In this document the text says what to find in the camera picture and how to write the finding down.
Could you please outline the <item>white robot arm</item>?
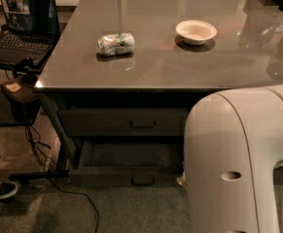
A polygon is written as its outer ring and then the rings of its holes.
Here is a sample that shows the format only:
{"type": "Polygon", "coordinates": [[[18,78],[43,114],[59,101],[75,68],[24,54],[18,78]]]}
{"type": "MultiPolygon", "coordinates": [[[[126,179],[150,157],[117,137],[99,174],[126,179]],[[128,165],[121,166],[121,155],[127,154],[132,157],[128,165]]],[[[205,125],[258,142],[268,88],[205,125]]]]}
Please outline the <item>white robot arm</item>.
{"type": "Polygon", "coordinates": [[[280,233],[283,84],[212,93],[191,109],[184,178],[191,233],[280,233]]]}

